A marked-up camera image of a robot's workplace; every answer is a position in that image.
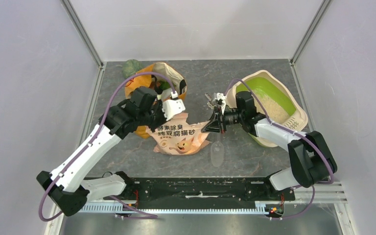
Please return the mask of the grey bag sealing clip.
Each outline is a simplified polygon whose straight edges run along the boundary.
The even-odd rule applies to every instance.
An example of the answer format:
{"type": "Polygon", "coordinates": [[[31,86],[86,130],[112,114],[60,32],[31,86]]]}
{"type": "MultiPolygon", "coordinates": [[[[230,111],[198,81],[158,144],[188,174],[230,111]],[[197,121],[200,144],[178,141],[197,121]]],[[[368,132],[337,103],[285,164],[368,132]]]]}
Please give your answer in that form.
{"type": "Polygon", "coordinates": [[[207,98],[207,105],[212,107],[213,106],[213,97],[209,93],[205,93],[205,97],[207,98]]]}

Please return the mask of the pink cat litter bag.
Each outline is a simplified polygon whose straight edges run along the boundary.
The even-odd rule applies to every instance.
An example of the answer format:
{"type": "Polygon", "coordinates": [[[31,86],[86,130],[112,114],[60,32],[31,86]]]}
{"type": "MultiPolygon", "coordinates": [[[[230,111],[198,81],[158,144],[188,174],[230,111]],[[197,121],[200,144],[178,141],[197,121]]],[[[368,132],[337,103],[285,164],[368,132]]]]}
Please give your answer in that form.
{"type": "Polygon", "coordinates": [[[207,140],[209,133],[202,129],[209,122],[189,124],[187,118],[187,113],[181,113],[154,132],[147,128],[147,134],[157,143],[153,151],[168,155],[192,155],[207,146],[210,143],[207,140]]]}

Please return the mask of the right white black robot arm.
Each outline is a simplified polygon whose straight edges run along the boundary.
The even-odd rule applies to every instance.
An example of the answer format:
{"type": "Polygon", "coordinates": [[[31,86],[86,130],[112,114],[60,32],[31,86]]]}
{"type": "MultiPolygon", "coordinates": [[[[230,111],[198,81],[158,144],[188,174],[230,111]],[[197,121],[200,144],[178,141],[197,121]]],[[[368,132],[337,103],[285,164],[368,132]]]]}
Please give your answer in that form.
{"type": "Polygon", "coordinates": [[[276,200],[286,188],[331,184],[337,164],[323,135],[317,131],[294,131],[271,121],[257,111],[252,95],[247,91],[237,93],[236,107],[228,108],[224,94],[206,94],[213,113],[202,132],[223,134],[228,125],[240,124],[246,133],[271,141],[288,153],[290,167],[268,176],[268,184],[263,186],[268,200],[276,200]]]}

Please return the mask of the clear plastic litter scoop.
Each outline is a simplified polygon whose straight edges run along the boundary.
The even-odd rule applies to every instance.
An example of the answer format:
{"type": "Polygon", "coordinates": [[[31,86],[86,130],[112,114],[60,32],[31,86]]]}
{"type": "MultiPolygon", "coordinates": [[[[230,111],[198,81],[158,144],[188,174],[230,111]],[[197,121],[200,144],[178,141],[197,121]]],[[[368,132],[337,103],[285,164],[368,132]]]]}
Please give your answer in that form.
{"type": "Polygon", "coordinates": [[[222,134],[217,134],[211,145],[210,157],[211,164],[214,167],[220,167],[223,164],[225,156],[225,148],[222,143],[222,134]]]}

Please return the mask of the beige green litter box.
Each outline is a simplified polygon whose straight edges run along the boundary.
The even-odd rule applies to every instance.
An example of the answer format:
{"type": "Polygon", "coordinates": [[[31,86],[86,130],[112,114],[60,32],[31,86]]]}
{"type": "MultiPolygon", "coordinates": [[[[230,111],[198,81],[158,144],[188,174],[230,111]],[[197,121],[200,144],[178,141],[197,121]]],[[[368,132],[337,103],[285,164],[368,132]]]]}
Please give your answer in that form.
{"type": "Polygon", "coordinates": [[[233,79],[229,83],[224,93],[228,107],[235,108],[235,95],[250,88],[257,96],[254,103],[258,112],[263,114],[267,111],[272,121],[292,130],[302,131],[306,127],[308,124],[306,112],[289,89],[271,73],[259,70],[243,78],[242,81],[233,79]]]}

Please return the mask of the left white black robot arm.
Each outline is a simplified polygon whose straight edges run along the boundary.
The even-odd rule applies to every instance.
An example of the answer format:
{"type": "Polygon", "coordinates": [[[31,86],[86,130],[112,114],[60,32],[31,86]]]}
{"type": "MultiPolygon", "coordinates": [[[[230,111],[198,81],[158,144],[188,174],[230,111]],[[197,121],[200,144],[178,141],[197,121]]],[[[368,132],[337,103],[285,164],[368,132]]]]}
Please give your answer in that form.
{"type": "Polygon", "coordinates": [[[86,179],[87,174],[108,151],[139,126],[147,126],[154,131],[184,110],[184,103],[175,92],[162,101],[154,90],[147,87],[137,88],[130,98],[117,105],[108,104],[84,142],[57,168],[37,175],[37,181],[45,190],[39,205],[41,220],[51,220],[42,213],[47,197],[65,216],[78,213],[93,200],[110,196],[130,199],[134,194],[134,180],[123,171],[94,179],[86,179]]]}

